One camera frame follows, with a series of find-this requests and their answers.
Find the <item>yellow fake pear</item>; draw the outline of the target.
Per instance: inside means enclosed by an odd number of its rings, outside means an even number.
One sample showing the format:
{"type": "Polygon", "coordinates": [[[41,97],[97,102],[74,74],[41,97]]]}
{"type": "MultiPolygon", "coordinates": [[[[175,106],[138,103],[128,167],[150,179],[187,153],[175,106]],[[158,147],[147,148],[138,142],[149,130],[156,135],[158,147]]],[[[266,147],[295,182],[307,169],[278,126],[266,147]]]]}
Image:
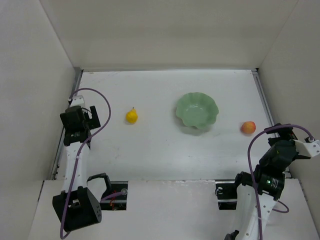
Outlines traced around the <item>yellow fake pear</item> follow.
{"type": "Polygon", "coordinates": [[[128,111],[125,115],[125,120],[129,124],[135,124],[138,120],[138,114],[136,109],[133,107],[130,111],[128,111]]]}

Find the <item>red yellow fake peach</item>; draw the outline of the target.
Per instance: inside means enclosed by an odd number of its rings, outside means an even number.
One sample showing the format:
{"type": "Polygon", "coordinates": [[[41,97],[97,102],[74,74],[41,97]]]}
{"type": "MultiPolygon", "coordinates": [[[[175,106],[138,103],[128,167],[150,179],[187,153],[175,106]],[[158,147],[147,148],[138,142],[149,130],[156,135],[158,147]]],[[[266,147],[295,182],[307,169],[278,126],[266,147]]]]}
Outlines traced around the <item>red yellow fake peach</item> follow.
{"type": "Polygon", "coordinates": [[[253,121],[246,121],[240,127],[243,134],[251,135],[256,131],[256,124],[253,121]]]}

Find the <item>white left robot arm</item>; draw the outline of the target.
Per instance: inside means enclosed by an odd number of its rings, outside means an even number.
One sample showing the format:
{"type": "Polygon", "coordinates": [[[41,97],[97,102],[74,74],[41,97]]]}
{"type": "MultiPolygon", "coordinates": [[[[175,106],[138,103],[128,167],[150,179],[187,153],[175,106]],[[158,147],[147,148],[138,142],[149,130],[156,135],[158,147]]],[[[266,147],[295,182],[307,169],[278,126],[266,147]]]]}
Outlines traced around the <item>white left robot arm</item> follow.
{"type": "Polygon", "coordinates": [[[100,201],[89,189],[88,182],[102,178],[107,189],[111,183],[105,173],[87,176],[87,158],[94,136],[91,130],[103,129],[95,106],[90,106],[89,112],[80,105],[69,107],[60,118],[65,128],[66,171],[61,193],[52,198],[52,206],[60,220],[60,237],[65,239],[72,231],[102,221],[100,201]]]}

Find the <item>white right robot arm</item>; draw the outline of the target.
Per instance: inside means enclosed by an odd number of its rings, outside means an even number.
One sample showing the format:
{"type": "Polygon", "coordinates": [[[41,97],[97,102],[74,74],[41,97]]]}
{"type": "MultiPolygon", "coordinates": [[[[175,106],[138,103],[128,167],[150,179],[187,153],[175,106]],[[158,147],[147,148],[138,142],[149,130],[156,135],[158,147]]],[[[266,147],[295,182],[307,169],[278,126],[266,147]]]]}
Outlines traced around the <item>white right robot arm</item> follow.
{"type": "Polygon", "coordinates": [[[294,124],[276,124],[258,133],[278,134],[268,139],[269,150],[258,164],[249,166],[235,177],[237,194],[234,227],[225,235],[226,240],[261,240],[271,211],[281,197],[285,186],[286,168],[299,156],[294,124]]]}

